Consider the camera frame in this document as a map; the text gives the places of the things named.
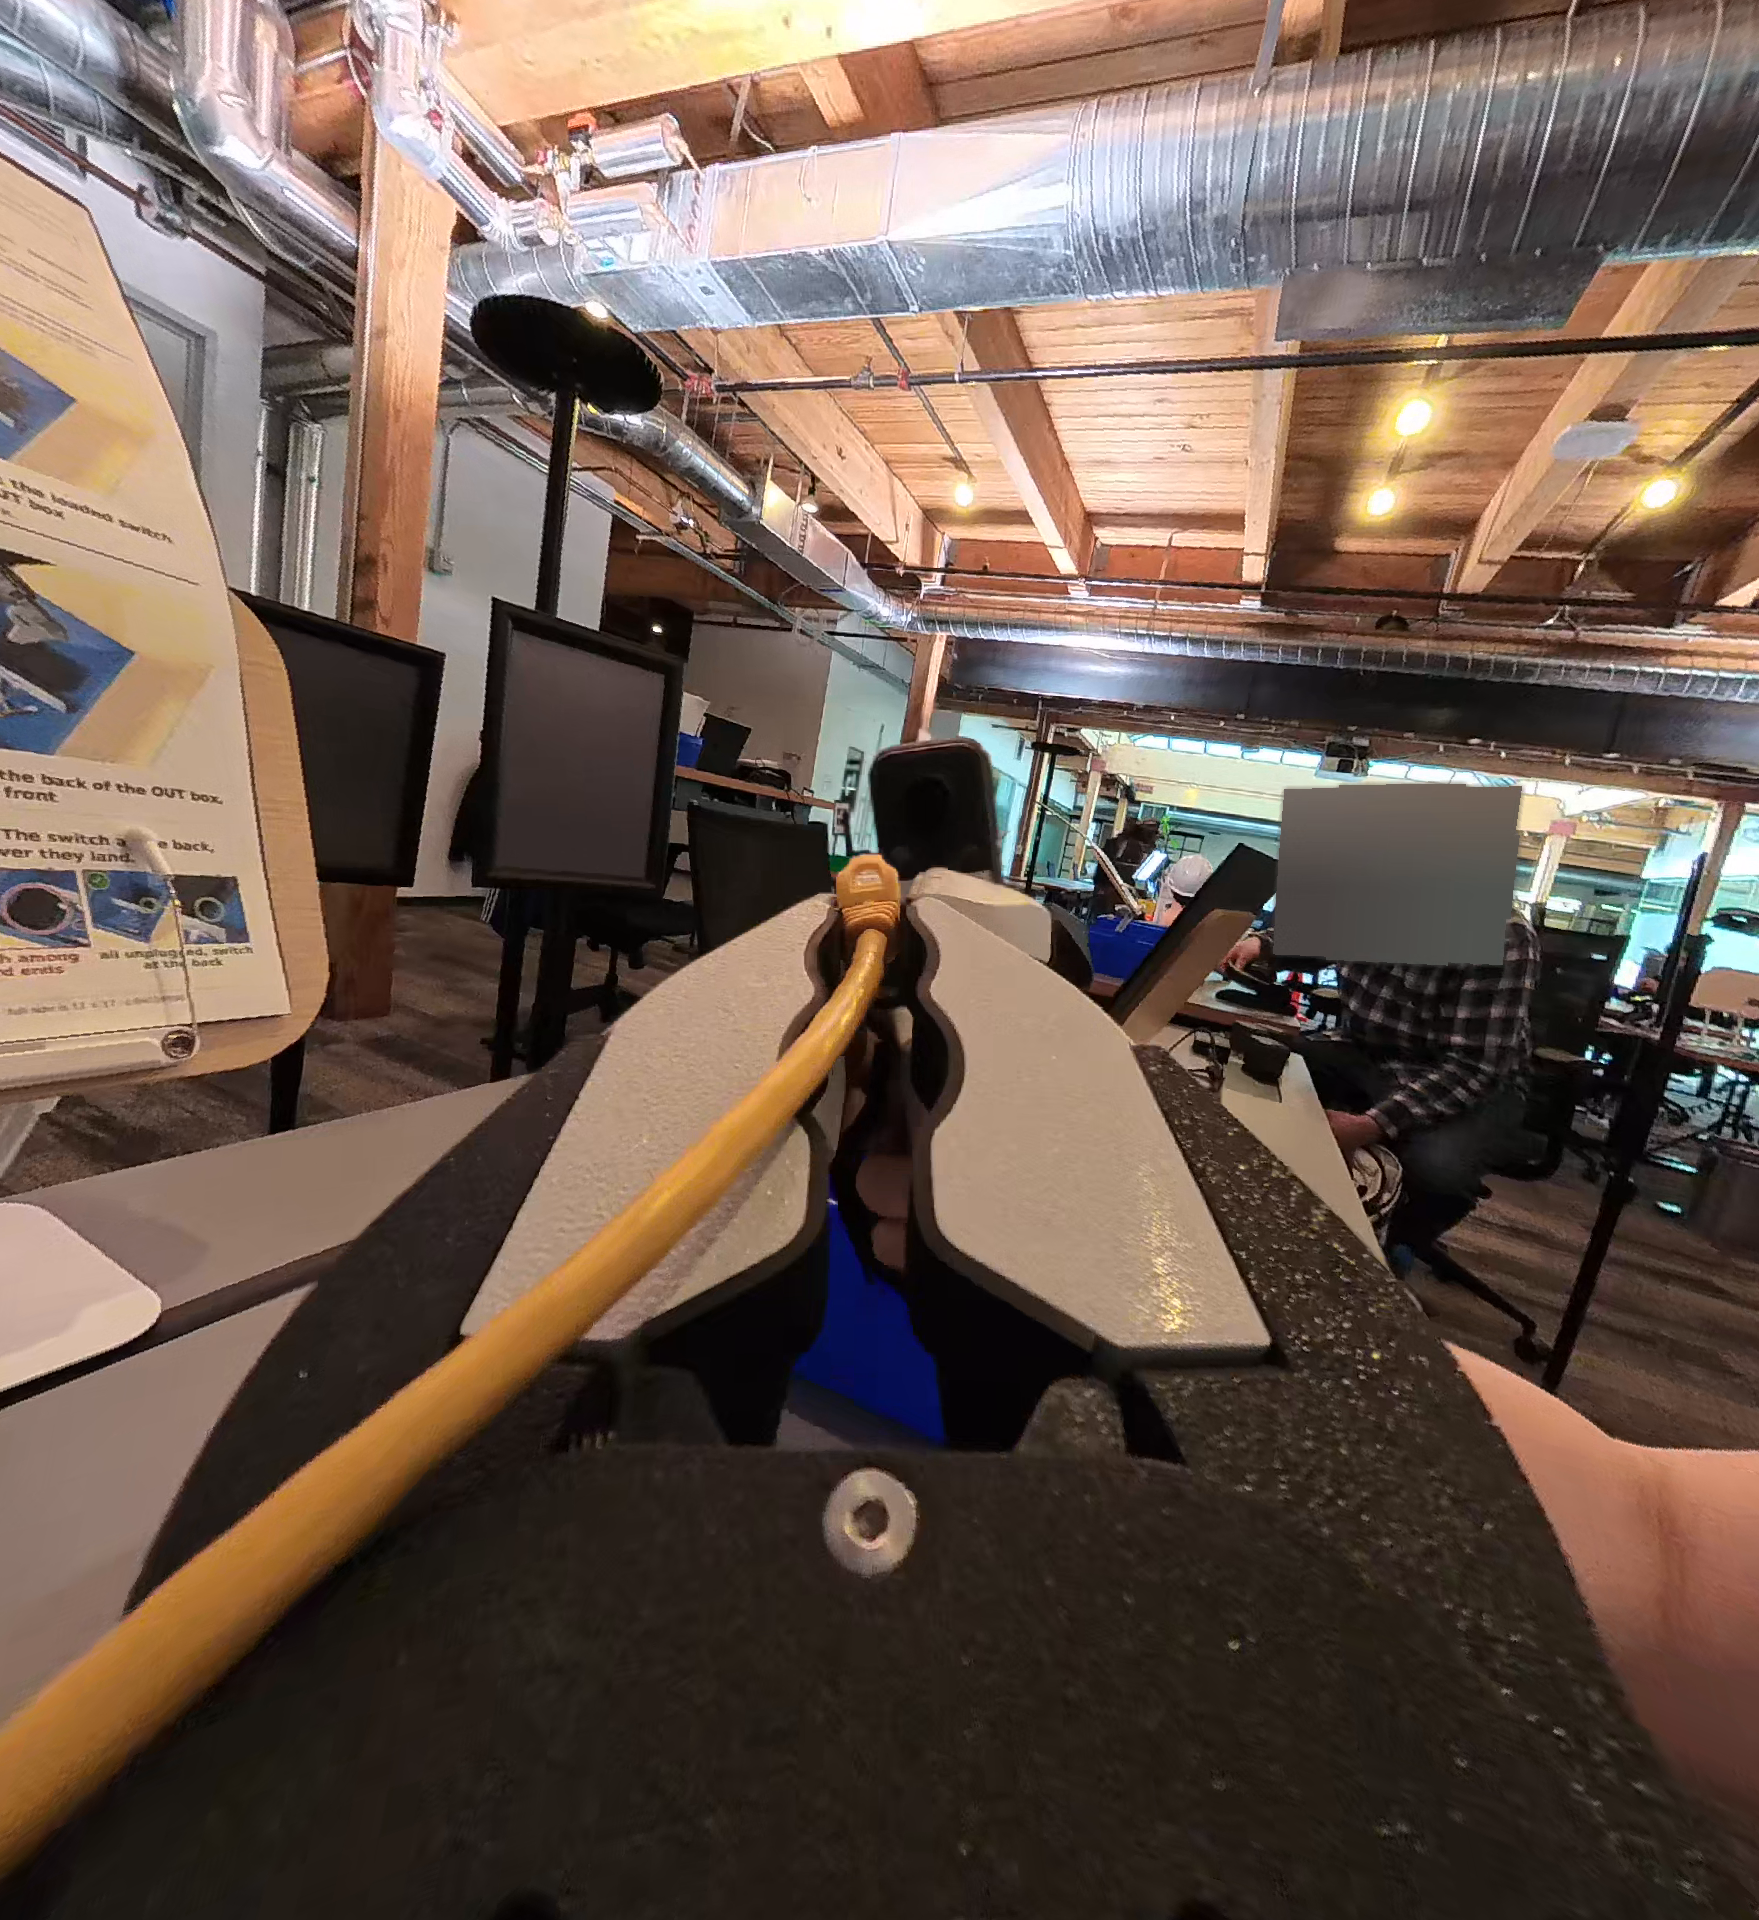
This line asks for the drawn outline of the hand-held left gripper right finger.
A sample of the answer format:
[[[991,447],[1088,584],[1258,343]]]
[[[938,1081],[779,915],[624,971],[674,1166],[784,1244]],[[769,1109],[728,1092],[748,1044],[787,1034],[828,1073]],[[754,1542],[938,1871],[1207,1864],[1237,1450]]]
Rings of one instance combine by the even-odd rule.
[[[1275,1360],[1133,1045],[1052,968],[1054,931],[977,876],[909,884],[903,1292],[942,1412]]]

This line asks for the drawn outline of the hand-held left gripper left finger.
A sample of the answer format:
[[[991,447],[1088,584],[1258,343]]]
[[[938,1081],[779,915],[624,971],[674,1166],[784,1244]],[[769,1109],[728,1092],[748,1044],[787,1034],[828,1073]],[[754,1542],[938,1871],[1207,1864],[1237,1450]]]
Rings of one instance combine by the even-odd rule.
[[[722,1117],[827,996],[827,896],[703,955],[626,1013],[487,1271],[460,1333],[483,1332],[575,1256]],[[582,1357],[682,1369],[715,1412],[783,1412],[827,1306],[828,1164],[844,1070],[722,1200],[583,1336]]]

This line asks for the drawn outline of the person's right forearm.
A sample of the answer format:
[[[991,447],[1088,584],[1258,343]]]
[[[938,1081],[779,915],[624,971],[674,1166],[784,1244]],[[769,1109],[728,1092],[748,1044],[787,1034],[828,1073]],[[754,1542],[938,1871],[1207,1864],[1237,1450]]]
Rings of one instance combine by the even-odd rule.
[[[1644,1730],[1682,1784],[1759,1815],[1759,1452],[1628,1444],[1483,1357],[1451,1357]]]

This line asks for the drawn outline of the black office chair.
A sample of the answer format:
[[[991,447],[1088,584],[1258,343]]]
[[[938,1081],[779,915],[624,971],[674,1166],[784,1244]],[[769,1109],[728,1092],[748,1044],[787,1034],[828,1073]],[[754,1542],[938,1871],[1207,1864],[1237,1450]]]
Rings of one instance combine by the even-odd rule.
[[[688,807],[693,927],[698,955],[722,949],[802,899],[828,896],[828,836],[818,823],[716,802]]]
[[[965,736],[882,750],[869,771],[874,852],[909,884],[933,871],[998,876],[995,767]]]

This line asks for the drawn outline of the blue plastic bin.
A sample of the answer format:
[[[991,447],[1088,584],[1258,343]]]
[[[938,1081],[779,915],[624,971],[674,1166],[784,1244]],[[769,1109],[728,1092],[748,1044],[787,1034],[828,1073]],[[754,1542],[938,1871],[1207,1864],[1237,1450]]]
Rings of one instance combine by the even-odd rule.
[[[838,1197],[827,1200],[825,1315],[795,1381],[942,1448],[945,1427],[933,1357],[884,1271],[858,1252]]]

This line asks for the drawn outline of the white stand base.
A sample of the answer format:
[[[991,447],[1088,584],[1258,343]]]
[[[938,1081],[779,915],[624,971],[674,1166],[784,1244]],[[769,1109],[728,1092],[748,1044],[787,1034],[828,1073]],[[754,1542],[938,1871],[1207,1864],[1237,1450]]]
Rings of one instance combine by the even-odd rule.
[[[0,1395],[139,1340],[160,1310],[70,1223],[0,1202]]]

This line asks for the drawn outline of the wooden pillar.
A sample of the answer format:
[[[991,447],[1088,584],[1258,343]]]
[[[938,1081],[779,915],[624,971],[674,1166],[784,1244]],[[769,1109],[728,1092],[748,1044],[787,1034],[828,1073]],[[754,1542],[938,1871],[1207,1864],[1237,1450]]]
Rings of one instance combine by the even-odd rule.
[[[338,616],[419,639],[455,204],[364,120]]]

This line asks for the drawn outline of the printed instruction poster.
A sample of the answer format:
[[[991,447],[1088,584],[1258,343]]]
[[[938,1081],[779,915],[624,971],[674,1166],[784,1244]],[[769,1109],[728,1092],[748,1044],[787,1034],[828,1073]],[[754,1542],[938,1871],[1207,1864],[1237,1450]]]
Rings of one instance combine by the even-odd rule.
[[[90,214],[0,156],[0,1087],[288,1011],[191,458]]]

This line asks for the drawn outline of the black pole with round top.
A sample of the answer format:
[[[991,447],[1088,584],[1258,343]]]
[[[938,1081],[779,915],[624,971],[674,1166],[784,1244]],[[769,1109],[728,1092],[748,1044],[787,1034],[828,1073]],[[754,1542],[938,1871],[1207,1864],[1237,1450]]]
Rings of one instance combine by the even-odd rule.
[[[510,384],[553,402],[534,609],[558,616],[579,413],[591,407],[611,418],[647,414],[658,403],[662,376],[624,334],[547,295],[484,295],[464,326],[474,349]]]

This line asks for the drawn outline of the silver ventilation duct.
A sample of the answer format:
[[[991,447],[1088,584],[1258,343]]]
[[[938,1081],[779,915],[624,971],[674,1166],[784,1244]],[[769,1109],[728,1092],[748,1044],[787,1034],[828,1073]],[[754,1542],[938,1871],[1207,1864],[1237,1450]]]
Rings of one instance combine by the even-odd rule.
[[[555,246],[455,254],[447,302],[604,302],[640,334],[1445,284],[1567,317],[1602,265],[1759,254],[1759,5],[1615,5],[1151,85],[577,194]]]

